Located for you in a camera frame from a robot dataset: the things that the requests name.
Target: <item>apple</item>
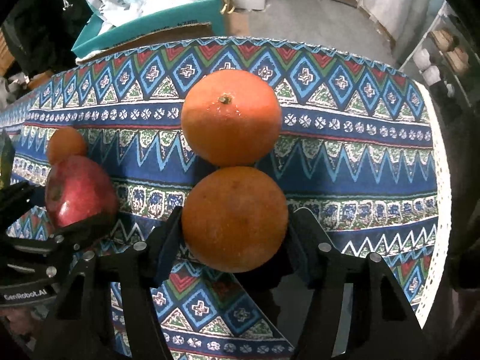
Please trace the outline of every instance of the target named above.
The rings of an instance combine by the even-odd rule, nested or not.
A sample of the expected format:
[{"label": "apple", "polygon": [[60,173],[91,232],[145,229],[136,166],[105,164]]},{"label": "apple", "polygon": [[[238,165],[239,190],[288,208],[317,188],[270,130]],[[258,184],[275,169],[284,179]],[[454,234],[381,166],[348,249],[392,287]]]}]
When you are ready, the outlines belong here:
[{"label": "apple", "polygon": [[52,166],[46,179],[45,206],[54,227],[65,227],[100,212],[113,218],[119,204],[102,167],[87,157],[73,155]]}]

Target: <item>concrete floor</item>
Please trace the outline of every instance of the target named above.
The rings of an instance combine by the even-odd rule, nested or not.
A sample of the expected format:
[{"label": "concrete floor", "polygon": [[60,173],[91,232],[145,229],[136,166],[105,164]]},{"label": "concrete floor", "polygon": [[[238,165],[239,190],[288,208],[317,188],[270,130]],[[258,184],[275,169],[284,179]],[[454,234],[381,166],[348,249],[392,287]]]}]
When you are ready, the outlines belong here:
[{"label": "concrete floor", "polygon": [[390,43],[356,8],[332,0],[266,0],[248,12],[250,35],[319,44],[394,65]]}]

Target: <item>screw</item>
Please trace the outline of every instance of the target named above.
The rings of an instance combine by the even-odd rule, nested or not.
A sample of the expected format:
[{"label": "screw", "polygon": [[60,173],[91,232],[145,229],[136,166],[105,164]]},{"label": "screw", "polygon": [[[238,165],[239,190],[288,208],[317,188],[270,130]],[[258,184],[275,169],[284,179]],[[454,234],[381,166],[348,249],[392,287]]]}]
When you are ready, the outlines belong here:
[{"label": "screw", "polygon": [[146,244],[146,242],[143,242],[143,241],[138,241],[138,242],[135,242],[135,244],[133,244],[133,248],[136,251],[142,251],[146,247],[147,247],[147,244]]},{"label": "screw", "polygon": [[55,268],[54,266],[49,266],[49,267],[46,269],[46,275],[47,275],[49,278],[54,277],[56,274],[57,274],[57,268]]},{"label": "screw", "polygon": [[95,253],[93,252],[93,250],[89,250],[89,251],[86,251],[84,254],[83,254],[83,259],[85,261],[90,261],[91,259],[93,259],[93,257],[95,257]]},{"label": "screw", "polygon": [[374,263],[379,263],[380,261],[382,261],[382,257],[378,253],[370,253],[369,257]]},{"label": "screw", "polygon": [[332,245],[327,242],[322,242],[321,244],[318,244],[318,249],[324,252],[329,252],[332,250]]}]

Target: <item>table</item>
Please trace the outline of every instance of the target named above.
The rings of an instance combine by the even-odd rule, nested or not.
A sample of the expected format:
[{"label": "table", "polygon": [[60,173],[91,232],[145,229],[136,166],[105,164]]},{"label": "table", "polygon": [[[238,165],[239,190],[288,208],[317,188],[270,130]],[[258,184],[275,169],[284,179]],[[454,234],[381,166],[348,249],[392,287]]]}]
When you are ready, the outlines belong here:
[{"label": "table", "polygon": [[[11,181],[44,184],[48,140],[56,128],[75,126],[121,202],[98,251],[124,250],[215,169],[191,151],[180,114],[198,80],[230,68],[260,76],[282,106],[281,136],[255,166],[279,184],[291,207],[308,207],[318,217],[337,249],[381,254],[423,326],[448,247],[448,165],[428,91],[385,64],[253,38],[186,40],[110,55],[53,76],[0,115],[17,146]],[[36,239],[48,232],[41,208],[9,230]],[[129,354],[118,283],[111,294],[117,349]],[[175,359],[278,359],[293,350],[234,276],[198,264],[186,248],[152,297]]]}]

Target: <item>zigzag pattern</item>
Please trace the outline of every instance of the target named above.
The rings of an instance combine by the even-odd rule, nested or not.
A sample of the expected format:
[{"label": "zigzag pattern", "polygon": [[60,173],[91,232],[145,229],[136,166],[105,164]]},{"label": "zigzag pattern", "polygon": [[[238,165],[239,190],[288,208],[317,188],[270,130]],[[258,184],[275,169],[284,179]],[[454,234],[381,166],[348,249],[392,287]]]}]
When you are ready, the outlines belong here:
[{"label": "zigzag pattern", "polygon": [[19,130],[25,121],[28,111],[33,104],[33,96],[36,91],[28,93],[22,101],[15,103],[15,106],[9,106],[0,112],[0,128],[5,128],[8,132]]},{"label": "zigzag pattern", "polygon": [[[272,46],[275,49],[285,47],[287,49],[293,49],[293,50],[304,49],[304,50],[309,51],[311,53],[322,52],[322,53],[325,53],[326,55],[328,55],[330,57],[337,56],[337,57],[340,57],[342,59],[345,59],[346,61],[352,60],[352,61],[355,61],[358,64],[366,64],[367,66],[369,66],[371,68],[377,68],[382,72],[387,71],[390,74],[394,74],[394,75],[397,74],[401,77],[405,77],[405,74],[403,72],[397,71],[394,67],[389,66],[389,65],[387,65],[383,62],[373,61],[369,58],[362,57],[362,56],[356,55],[356,54],[351,54],[351,53],[348,53],[348,52],[339,51],[339,50],[334,49],[334,48],[328,48],[328,47],[318,46],[318,45],[313,45],[313,44],[308,44],[308,43],[297,43],[297,42],[291,42],[291,41],[288,41],[288,40],[273,40],[273,39],[253,38],[253,37],[235,37],[235,38],[233,38],[233,37],[225,37],[225,38],[217,37],[217,38],[215,38],[215,42],[219,45],[228,45],[228,44],[232,43],[234,45],[241,46],[241,45],[245,45],[245,44],[252,44],[252,45],[257,46],[257,47]],[[129,50],[129,51],[126,51],[126,52],[120,52],[120,53],[117,53],[117,54],[114,54],[114,55],[109,55],[107,57],[99,59],[96,62],[98,63],[98,62],[103,62],[103,61],[109,61],[109,60],[112,59],[112,57],[118,58],[120,56],[128,56],[135,51],[138,51],[139,53],[142,53],[146,50],[155,51],[155,50],[158,50],[162,47],[165,47],[167,49],[172,49],[172,48],[175,48],[175,47],[178,47],[178,46],[188,47],[192,43],[196,43],[196,44],[199,44],[201,46],[207,46],[207,45],[210,45],[212,43],[212,38],[203,38],[203,39],[195,39],[195,40],[179,40],[177,42],[170,42],[170,43],[158,44],[158,45],[154,45],[154,46],[142,47],[142,48],[139,48],[138,50]],[[88,66],[91,66],[93,64],[94,64],[94,62],[89,62]]]},{"label": "zigzag pattern", "polygon": [[[45,161],[46,146],[54,128],[25,126],[22,131],[22,148],[19,153],[39,157]],[[141,167],[153,156],[162,171],[171,156],[178,156],[184,172],[187,172],[195,159],[180,130],[128,130],[128,129],[89,129],[81,130],[90,145],[90,153],[104,163],[112,155],[120,167],[124,161],[134,158],[136,167]],[[431,149],[388,148],[380,145],[356,142],[299,139],[281,137],[270,154],[271,167],[275,178],[280,180],[291,167],[293,159],[301,159],[303,173],[312,179],[320,164],[327,170],[331,181],[337,181],[345,169],[351,180],[357,181],[361,174],[369,172],[378,184],[386,168],[393,176],[395,184],[412,183],[420,175],[424,181],[435,177],[434,160]]]},{"label": "zigzag pattern", "polygon": [[[132,54],[104,57],[63,77],[55,76],[55,93],[52,83],[47,84],[33,110],[183,98],[202,71],[245,68],[275,88],[281,105],[324,106],[380,119],[428,123],[423,99],[403,73],[324,47],[205,39],[142,48],[128,58]],[[282,69],[290,74],[282,78]]]},{"label": "zigzag pattern", "polygon": [[403,240],[399,234],[396,234],[393,241],[388,242],[386,235],[382,234],[380,241],[376,244],[372,244],[369,237],[365,237],[360,247],[355,247],[353,241],[349,241],[341,251],[344,254],[350,254],[356,257],[365,257],[368,253],[373,251],[381,256],[392,256],[423,248],[424,246],[432,246],[435,244],[436,234],[437,227],[434,224],[429,232],[423,227],[418,235],[415,236],[413,231],[410,231],[407,237]]},{"label": "zigzag pattern", "polygon": [[433,171],[433,176],[435,176],[431,149],[393,149],[392,151],[392,149],[379,145],[338,141],[331,144],[327,140],[323,142],[322,140],[316,140],[318,144],[314,148],[316,153],[313,154],[312,152],[305,152],[305,140],[290,139],[293,139],[294,143],[293,147],[291,143],[288,144],[289,152],[280,151],[278,148],[284,146],[284,143],[277,142],[274,152],[271,153],[272,161],[277,164],[277,167],[274,168],[277,179],[282,178],[292,158],[296,155],[301,156],[303,171],[309,179],[311,179],[321,161],[326,165],[332,181],[337,180],[342,162],[347,165],[351,178],[355,182],[364,167],[371,169],[376,183],[380,182],[385,167],[390,169],[395,183],[398,183],[402,167],[408,169],[407,177],[410,183],[414,180],[416,172],[421,172],[423,179],[427,180],[430,168]]},{"label": "zigzag pattern", "polygon": [[46,211],[40,207],[33,207],[7,229],[7,235],[44,241],[51,231],[52,226]]},{"label": "zigzag pattern", "polygon": [[421,249],[410,250],[395,256],[385,256],[383,259],[390,268],[395,268],[398,263],[405,264],[412,260],[418,260],[422,256],[430,256],[434,252],[433,246],[424,246]]},{"label": "zigzag pattern", "polygon": [[412,199],[287,198],[293,210],[308,208],[325,231],[405,225],[438,215],[436,195]]}]

